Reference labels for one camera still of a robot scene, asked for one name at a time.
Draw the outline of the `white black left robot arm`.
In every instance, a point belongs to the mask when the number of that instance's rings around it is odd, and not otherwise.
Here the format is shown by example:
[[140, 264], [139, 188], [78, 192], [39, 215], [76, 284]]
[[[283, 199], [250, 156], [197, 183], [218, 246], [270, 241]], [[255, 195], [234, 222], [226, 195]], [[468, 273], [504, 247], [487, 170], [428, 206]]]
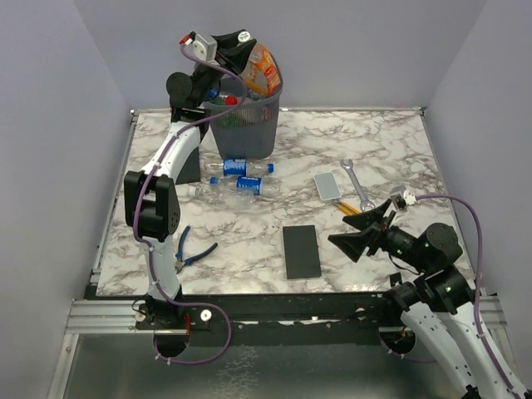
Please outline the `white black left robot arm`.
[[167, 78], [167, 136], [141, 170], [128, 171], [124, 177], [126, 223], [145, 251], [149, 277], [145, 311], [166, 328], [178, 326], [184, 316], [174, 258], [173, 236], [180, 222], [175, 182], [215, 118], [201, 105], [220, 89], [223, 76], [242, 82], [240, 74], [256, 43], [245, 30], [214, 37], [190, 32], [181, 39], [180, 51], [195, 62], [195, 69]]

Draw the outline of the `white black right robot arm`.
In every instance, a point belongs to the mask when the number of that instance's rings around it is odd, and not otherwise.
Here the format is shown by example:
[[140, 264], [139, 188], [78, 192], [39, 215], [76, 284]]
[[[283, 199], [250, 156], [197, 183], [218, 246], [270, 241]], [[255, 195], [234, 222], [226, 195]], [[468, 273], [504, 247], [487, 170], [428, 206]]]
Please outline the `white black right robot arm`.
[[413, 331], [464, 398], [529, 398], [530, 390], [512, 371], [480, 314], [480, 292], [455, 266], [463, 254], [448, 224], [429, 225], [418, 237], [394, 225], [391, 201], [344, 217], [353, 233], [329, 241], [353, 262], [381, 250], [418, 273], [412, 283], [388, 289], [382, 316]]

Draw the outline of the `green plastic bottle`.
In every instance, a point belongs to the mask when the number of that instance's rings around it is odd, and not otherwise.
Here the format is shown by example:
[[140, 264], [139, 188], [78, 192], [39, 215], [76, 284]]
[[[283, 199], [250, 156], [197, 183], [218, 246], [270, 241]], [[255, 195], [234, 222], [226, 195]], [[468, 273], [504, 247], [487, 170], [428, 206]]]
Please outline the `green plastic bottle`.
[[[223, 111], [225, 108], [232, 108], [238, 104], [239, 98], [236, 96], [220, 96], [213, 99], [210, 105], [218, 107], [219, 111]], [[217, 123], [222, 128], [236, 128], [242, 122], [240, 115], [236, 112], [229, 113], [217, 120]]]

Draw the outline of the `small orange juice bottle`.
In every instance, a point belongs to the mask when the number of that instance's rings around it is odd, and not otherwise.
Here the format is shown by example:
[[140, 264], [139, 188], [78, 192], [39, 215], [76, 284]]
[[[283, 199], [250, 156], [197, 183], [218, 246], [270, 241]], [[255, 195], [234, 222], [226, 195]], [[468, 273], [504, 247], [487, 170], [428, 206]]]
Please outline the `small orange juice bottle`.
[[266, 123], [272, 119], [272, 111], [269, 106], [263, 106], [261, 108], [261, 111], [259, 113], [260, 116], [260, 122]]

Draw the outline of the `crushed orange plastic bottle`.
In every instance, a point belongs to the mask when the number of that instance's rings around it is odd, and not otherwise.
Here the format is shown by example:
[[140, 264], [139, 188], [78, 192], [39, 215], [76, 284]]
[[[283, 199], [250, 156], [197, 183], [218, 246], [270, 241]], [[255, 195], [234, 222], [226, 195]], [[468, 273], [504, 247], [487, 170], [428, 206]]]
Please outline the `crushed orange plastic bottle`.
[[248, 97], [254, 101], [273, 96], [281, 87], [278, 66], [269, 49], [256, 42], [241, 75], [248, 89]]

